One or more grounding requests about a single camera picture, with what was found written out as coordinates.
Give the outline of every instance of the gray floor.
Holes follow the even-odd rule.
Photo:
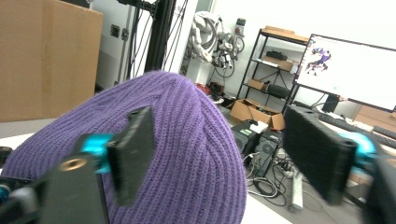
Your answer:
[[[221,112],[225,115],[226,119],[228,119],[230,125],[235,125],[237,121],[228,116],[228,110],[221,107]],[[38,130],[42,129],[46,125],[52,123],[54,119],[38,119],[38,120],[26,120],[26,121],[16,121],[16,122],[1,122],[0,123],[0,138],[10,137],[13,135],[24,134],[24,133],[34,133]],[[268,178],[273,178],[272,174],[269,173]],[[337,224],[337,223],[347,223],[347,224],[355,224],[361,223],[361,210],[346,202],[340,206],[328,206],[323,200],[320,199],[318,194],[315,192],[312,187],[303,183],[303,201],[304,201],[304,210],[300,212],[290,212],[289,205],[291,201],[291,180],[288,179],[283,182],[286,186],[285,206],[276,206],[272,203],[283,203],[283,199],[281,197],[277,197],[274,200],[271,200],[272,203],[266,201],[263,197],[252,195],[261,203],[270,207],[272,210],[280,214],[282,217],[287,219],[288,221],[295,224]],[[248,187],[250,190],[257,191],[254,186]],[[266,223],[265,217],[262,218],[262,223]]]

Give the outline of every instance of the white power strip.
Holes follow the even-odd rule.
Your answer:
[[[303,208],[303,174],[294,172],[293,195],[291,196],[291,205],[289,210],[291,212],[302,211]]]

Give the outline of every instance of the purple knitted fabric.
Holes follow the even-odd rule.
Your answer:
[[[240,223],[247,189],[226,120],[189,80],[150,72],[96,94],[20,145],[2,175],[37,179],[83,133],[119,133],[127,114],[152,105],[156,151],[132,207],[115,203],[103,175],[111,223]]]

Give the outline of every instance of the white table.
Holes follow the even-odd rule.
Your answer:
[[[0,139],[0,146],[11,147],[15,149],[32,135],[33,135],[32,133],[28,133],[28,134],[12,136],[8,138],[2,138]],[[281,215],[274,212],[264,204],[260,203],[259,201],[248,195],[247,206],[241,223],[242,224],[259,224],[259,223],[290,224],[291,222],[287,221]]]

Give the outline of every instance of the screen frame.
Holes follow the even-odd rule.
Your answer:
[[[306,51],[309,48],[309,44],[311,43],[311,40],[312,40],[312,38],[314,36],[320,36],[320,37],[328,38],[328,39],[331,39],[331,40],[334,40],[334,41],[342,41],[342,42],[349,43],[349,44],[364,45],[364,46],[367,46],[367,47],[370,47],[370,48],[390,50],[390,51],[396,52],[396,49],[381,47],[381,46],[378,46],[378,45],[365,44],[365,43],[361,43],[361,42],[357,42],[357,41],[351,41],[351,40],[346,40],[346,39],[332,37],[332,36],[327,36],[327,35],[311,34],[311,36],[309,37],[309,40],[308,40],[308,42],[307,42],[307,44],[305,46],[305,50],[304,50],[303,56],[301,57],[297,72],[294,74],[294,79],[292,81],[292,84],[296,85],[298,87],[307,88],[309,90],[318,91],[318,92],[322,92],[322,93],[325,93],[325,94],[338,95],[338,94],[333,93],[333,92],[325,91],[325,90],[322,90],[322,89],[319,89],[319,88],[315,88],[315,87],[312,87],[312,86],[308,86],[308,85],[305,85],[305,84],[302,84],[302,83],[298,82],[298,78],[300,76],[301,70],[303,69],[302,63],[304,61],[304,56],[305,56]],[[370,106],[372,108],[376,108],[376,109],[379,109],[379,110],[382,110],[382,111],[387,111],[389,113],[392,113],[392,112],[396,111],[396,102],[395,102],[395,106],[394,106],[393,109],[388,109],[388,108],[384,108],[384,107],[381,107],[381,106],[378,106],[378,105],[372,105],[372,104],[369,104],[369,103],[366,103],[366,102],[362,102],[362,101],[359,101],[359,100],[356,100],[356,99],[353,99],[353,98],[347,98],[347,100],[350,101],[350,102],[354,102],[354,103],[360,104],[360,105],[367,105],[367,106]]]

